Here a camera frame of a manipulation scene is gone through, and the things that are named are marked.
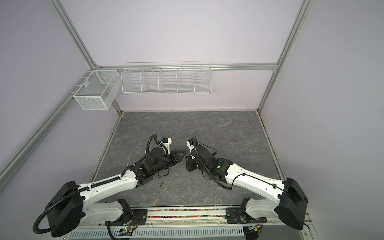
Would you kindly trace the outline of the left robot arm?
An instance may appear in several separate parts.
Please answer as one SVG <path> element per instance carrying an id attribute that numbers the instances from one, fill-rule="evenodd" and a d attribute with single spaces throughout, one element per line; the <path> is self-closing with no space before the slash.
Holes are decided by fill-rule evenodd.
<path id="1" fill-rule="evenodd" d="M 159 178 L 160 172 L 168 172 L 187 154 L 186 150 L 171 150 L 171 144 L 171 138 L 158 141 L 157 135 L 153 134 L 147 142 L 145 155 L 120 174 L 87 184 L 65 183 L 35 220 L 33 232 L 51 233 L 54 238 L 66 235 L 90 219 L 91 206 L 96 202 L 141 187 L 154 177 Z"/>

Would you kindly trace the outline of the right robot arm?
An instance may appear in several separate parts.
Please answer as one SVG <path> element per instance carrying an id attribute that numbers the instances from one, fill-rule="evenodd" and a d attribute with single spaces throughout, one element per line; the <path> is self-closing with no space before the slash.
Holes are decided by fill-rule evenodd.
<path id="1" fill-rule="evenodd" d="M 196 137 L 187 140 L 187 146 L 191 153 L 186 157 L 186 168 L 189 172 L 200 170 L 205 179 L 214 181 L 226 190 L 231 191 L 234 186 L 238 186 L 268 200 L 266 204 L 259 205 L 252 199 L 245 199 L 239 209 L 241 214 L 253 219 L 279 218 L 293 229 L 304 228 L 309 200 L 296 180 L 268 178 L 248 171 L 230 160 L 217 158 Z"/>

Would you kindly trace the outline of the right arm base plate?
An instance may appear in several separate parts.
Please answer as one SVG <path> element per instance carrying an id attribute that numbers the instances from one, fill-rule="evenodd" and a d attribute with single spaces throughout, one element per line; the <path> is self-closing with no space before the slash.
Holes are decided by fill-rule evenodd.
<path id="1" fill-rule="evenodd" d="M 228 224 L 265 224 L 267 218 L 253 218 L 239 208 L 226 208 L 225 216 Z"/>

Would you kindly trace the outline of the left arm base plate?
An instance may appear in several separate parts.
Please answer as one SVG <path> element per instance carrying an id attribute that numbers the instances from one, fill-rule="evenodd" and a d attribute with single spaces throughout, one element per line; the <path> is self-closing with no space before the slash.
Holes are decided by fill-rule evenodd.
<path id="1" fill-rule="evenodd" d="M 122 226 L 143 226 L 146 224 L 147 215 L 147 209 L 133 209 L 130 211 L 125 211 L 119 218 L 119 223 Z"/>

